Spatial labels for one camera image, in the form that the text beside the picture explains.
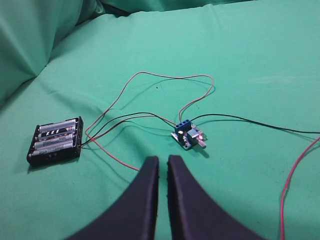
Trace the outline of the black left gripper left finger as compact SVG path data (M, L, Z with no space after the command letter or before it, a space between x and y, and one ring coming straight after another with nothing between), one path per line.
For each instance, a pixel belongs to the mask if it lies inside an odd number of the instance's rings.
M123 194L69 240L153 240L159 199L159 158L145 159Z

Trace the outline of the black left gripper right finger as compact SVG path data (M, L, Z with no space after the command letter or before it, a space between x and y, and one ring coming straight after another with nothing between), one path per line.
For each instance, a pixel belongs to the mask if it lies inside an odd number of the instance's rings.
M224 211L179 155L168 157L168 212L173 240L261 240Z

